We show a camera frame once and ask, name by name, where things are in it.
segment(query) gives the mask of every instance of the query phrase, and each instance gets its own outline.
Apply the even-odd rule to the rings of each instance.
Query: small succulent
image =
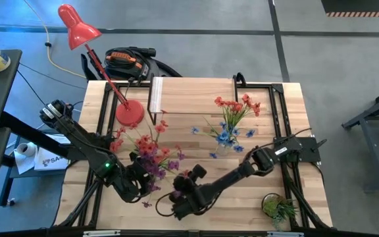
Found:
[[[263,211],[272,218],[272,223],[276,230],[281,230],[280,223],[282,221],[296,215],[293,200],[285,199],[279,195],[268,195],[268,198],[263,202]]]

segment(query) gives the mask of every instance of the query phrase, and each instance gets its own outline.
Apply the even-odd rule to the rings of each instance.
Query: gray floor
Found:
[[[49,26],[62,26],[57,7],[66,1],[33,1]],[[84,21],[100,28],[272,30],[266,0],[82,1],[73,4]],[[379,32],[379,18],[327,18],[319,0],[275,0],[281,30]],[[39,26],[20,0],[0,0],[0,25]],[[45,34],[0,32],[0,48],[23,50],[22,63],[64,82],[85,87],[79,77],[59,71],[45,56]],[[80,72],[79,54],[70,51],[66,34],[51,34],[53,60]],[[360,128],[346,132],[341,123],[363,111],[379,95],[379,38],[283,37],[291,82],[300,82],[309,120],[322,146],[322,169],[333,224],[341,230],[379,234],[379,192],[364,194],[375,178]],[[103,54],[112,47],[154,47],[157,58],[184,76],[230,77],[238,71],[250,81],[281,82],[274,36],[105,34],[91,42]],[[20,71],[44,101],[77,102],[84,90],[48,80],[23,66]],[[17,77],[6,111],[39,126],[39,101]],[[0,207],[0,231],[50,226],[60,195],[61,176],[15,180],[14,207]]]

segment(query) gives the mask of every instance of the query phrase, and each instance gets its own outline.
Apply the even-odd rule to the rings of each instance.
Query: white cable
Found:
[[[42,18],[40,17],[40,15],[33,9],[33,7],[32,6],[30,6],[30,4],[26,1],[26,0],[23,0],[26,4],[27,4],[27,6],[29,6],[30,7],[30,9],[34,12],[34,14],[36,14],[36,16],[39,18],[39,20],[41,21],[41,23],[42,23],[42,25],[43,25],[43,27],[45,28],[45,31],[46,31],[46,42],[47,43],[50,43],[49,42],[49,32],[47,31],[47,28],[46,28],[46,25],[45,25],[45,22],[42,20]],[[65,69],[65,68],[63,68],[63,67],[61,67],[61,66],[58,66],[57,64],[55,64],[53,61],[52,61],[52,59],[51,59],[51,55],[49,54],[49,47],[48,46],[46,46],[46,52],[47,52],[47,58],[49,59],[49,62],[51,62],[51,64],[53,65],[53,66],[55,66],[55,67],[57,67],[57,68],[59,68],[59,69],[61,69],[61,70],[63,70],[63,71],[65,71],[65,72],[69,72],[69,73],[71,73],[71,74],[73,74],[73,75],[75,75],[75,76],[79,76],[79,77],[82,77],[82,78],[86,78],[85,76],[83,76],[83,75],[81,75],[81,74],[78,74],[78,73],[75,73],[75,72],[72,72],[72,71],[70,71],[70,70],[68,70],[68,69]]]
[[[39,128],[43,127],[43,126],[45,126],[45,124],[41,124],[41,125],[39,125],[37,128],[35,128],[35,129],[39,129]],[[6,146],[5,149],[8,149],[8,148],[12,147],[15,143],[16,143],[16,142],[11,142],[10,144],[8,144],[8,145]]]

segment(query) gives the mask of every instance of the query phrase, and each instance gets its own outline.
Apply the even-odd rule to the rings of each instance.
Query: flower bouquet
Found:
[[[214,128],[209,121],[206,120],[207,124],[210,126],[210,132],[200,132],[200,129],[193,127],[192,134],[201,134],[214,138],[218,145],[215,152],[210,153],[210,156],[217,158],[217,154],[226,155],[231,147],[234,148],[236,152],[242,152],[243,147],[238,142],[238,136],[241,134],[237,125],[240,120],[250,114],[254,114],[256,117],[260,115],[260,103],[252,103],[251,98],[245,94],[242,97],[243,103],[238,103],[236,101],[224,101],[220,96],[215,99],[217,106],[222,107],[224,122],[220,122],[222,131],[218,131]],[[254,129],[249,130],[246,133],[248,138],[252,137],[255,133]]]
[[[179,161],[185,159],[185,155],[182,153],[181,147],[178,144],[175,145],[175,150],[172,152],[167,147],[159,147],[159,137],[168,127],[168,124],[163,120],[163,118],[160,125],[155,127],[155,132],[152,131],[147,121],[146,123],[150,129],[150,135],[141,135],[137,130],[137,124],[132,124],[129,127],[129,130],[135,130],[139,134],[139,138],[133,139],[127,134],[125,127],[122,126],[116,131],[116,141],[111,143],[110,150],[112,152],[117,152],[124,142],[122,138],[125,137],[129,139],[133,145],[130,156],[141,158],[139,159],[139,165],[141,165],[151,176],[149,181],[149,189],[151,192],[154,192],[161,189],[158,185],[156,185],[156,182],[164,179],[167,171],[173,173],[173,170],[178,170]],[[173,156],[176,156],[178,160],[173,161],[171,159]],[[151,206],[148,201],[143,202],[143,204],[144,207]]]

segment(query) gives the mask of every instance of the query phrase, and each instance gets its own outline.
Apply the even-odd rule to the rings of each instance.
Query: potted plant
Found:
[[[260,115],[260,103],[253,103],[251,98],[245,94],[242,97],[243,103],[236,101],[224,101],[220,96],[215,99],[217,106],[222,108],[224,122],[220,122],[222,130],[213,127],[209,121],[206,120],[210,126],[210,132],[200,132],[200,129],[193,127],[191,129],[192,134],[206,135],[214,138],[217,141],[217,147],[215,152],[210,153],[210,156],[217,158],[217,155],[226,155],[230,148],[233,147],[236,152],[242,152],[243,147],[238,142],[238,136],[241,134],[242,128],[238,128],[237,125],[240,120],[250,114],[254,114],[256,117]],[[252,137],[255,133],[254,129],[249,130],[246,133],[248,138]]]
[[[112,152],[117,152],[124,142],[122,139],[123,137],[132,142],[133,148],[130,150],[132,153],[130,156],[134,156],[135,159],[138,159],[139,165],[141,165],[150,175],[151,180],[149,183],[149,189],[151,192],[160,190],[161,188],[156,185],[156,182],[164,179],[166,172],[173,173],[173,170],[179,170],[180,161],[185,159],[185,155],[182,153],[181,147],[178,144],[175,145],[174,151],[171,151],[167,147],[159,147],[159,137],[166,131],[166,128],[169,127],[169,125],[163,120],[164,113],[166,113],[166,111],[163,111],[161,123],[155,127],[154,132],[147,123],[150,129],[150,134],[140,135],[137,130],[137,124],[131,124],[128,129],[136,130],[137,134],[139,134],[139,138],[135,139],[131,138],[130,135],[127,134],[127,129],[122,126],[116,131],[115,141],[113,141],[110,146]],[[151,206],[149,201],[143,201],[142,203],[144,204],[144,207]]]
[[[286,199],[279,194],[267,194],[261,202],[261,209],[272,219],[276,230],[281,230],[280,223],[296,215],[296,207],[293,200]]]

